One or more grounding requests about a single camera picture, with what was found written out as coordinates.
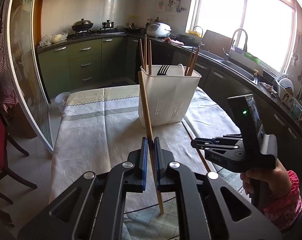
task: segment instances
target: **small screen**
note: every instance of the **small screen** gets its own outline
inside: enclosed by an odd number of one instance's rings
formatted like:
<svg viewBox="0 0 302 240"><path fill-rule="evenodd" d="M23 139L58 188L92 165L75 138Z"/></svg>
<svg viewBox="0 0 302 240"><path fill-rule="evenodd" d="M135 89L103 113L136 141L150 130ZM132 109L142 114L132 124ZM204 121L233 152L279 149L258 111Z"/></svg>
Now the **small screen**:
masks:
<svg viewBox="0 0 302 240"><path fill-rule="evenodd" d="M260 120L259 112L258 112L257 106L255 104L254 98L253 97L248 98L247 103L248 103L250 113L252 116L252 120L254 123L256 135L257 135L257 137L259 137L261 134L261 131L262 131L262 122Z"/></svg>

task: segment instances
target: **kitchen sink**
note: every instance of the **kitchen sink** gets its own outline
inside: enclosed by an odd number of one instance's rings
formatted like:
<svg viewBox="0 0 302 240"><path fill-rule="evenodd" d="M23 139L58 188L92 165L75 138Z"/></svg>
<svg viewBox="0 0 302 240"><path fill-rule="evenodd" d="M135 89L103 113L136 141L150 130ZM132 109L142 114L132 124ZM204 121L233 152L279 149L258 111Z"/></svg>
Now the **kitchen sink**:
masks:
<svg viewBox="0 0 302 240"><path fill-rule="evenodd" d="M244 76L246 79L248 79L249 81L251 81L252 83L254 83L255 85L258 84L258 79L253 76L252 74L250 74L249 72L247 72L246 70L244 70L243 68L240 68L239 66L233 64L230 61L225 61L225 60L220 60L220 62L223 65L228 66L229 68L233 69L234 71L236 71L237 73L239 73L240 75Z"/></svg>
<svg viewBox="0 0 302 240"><path fill-rule="evenodd" d="M184 47L186 49L192 50L191 46L181 46L181 47ZM204 56L207 56L207 57L215 59L215 60L221 60L222 59L221 57L219 57L219 56L217 56L217 55L215 55L215 54L213 54L213 53L211 53L211 52L209 52L207 50L204 50L204 49L200 49L199 50L199 54L202 54Z"/></svg>

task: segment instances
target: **tablecloth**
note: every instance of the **tablecloth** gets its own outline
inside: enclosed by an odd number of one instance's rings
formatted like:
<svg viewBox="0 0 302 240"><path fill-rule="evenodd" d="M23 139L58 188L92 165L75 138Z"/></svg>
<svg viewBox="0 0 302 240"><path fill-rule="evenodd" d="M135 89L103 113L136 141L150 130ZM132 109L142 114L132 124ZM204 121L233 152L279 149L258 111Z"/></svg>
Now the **tablecloth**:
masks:
<svg viewBox="0 0 302 240"><path fill-rule="evenodd" d="M108 172L140 149L146 130L138 118L139 85L102 88L73 93L63 113L52 158L50 202L84 172ZM182 120L193 137L212 138L239 133L230 117L201 89L197 88ZM206 174L198 153L181 122L153 127L161 147L192 171ZM127 193L125 212L157 203L150 159L146 191ZM174 193L163 194L163 200Z"/></svg>

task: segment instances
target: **wall outlet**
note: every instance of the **wall outlet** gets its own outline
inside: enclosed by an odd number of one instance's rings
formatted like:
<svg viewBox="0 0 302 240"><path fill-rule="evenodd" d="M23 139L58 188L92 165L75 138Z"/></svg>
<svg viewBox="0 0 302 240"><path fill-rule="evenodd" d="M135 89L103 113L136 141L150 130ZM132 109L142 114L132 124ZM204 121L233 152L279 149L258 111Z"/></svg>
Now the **wall outlet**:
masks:
<svg viewBox="0 0 302 240"><path fill-rule="evenodd" d="M167 20L174 21L174 15L167 15Z"/></svg>

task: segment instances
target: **fork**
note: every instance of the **fork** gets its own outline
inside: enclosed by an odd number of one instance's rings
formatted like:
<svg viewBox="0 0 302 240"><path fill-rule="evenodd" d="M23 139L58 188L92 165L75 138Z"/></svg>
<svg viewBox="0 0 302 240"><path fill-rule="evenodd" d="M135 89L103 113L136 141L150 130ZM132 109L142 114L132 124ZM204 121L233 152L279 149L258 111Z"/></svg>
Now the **fork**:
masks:
<svg viewBox="0 0 302 240"><path fill-rule="evenodd" d="M162 65L156 74L157 76L166 76L170 65Z"/></svg>

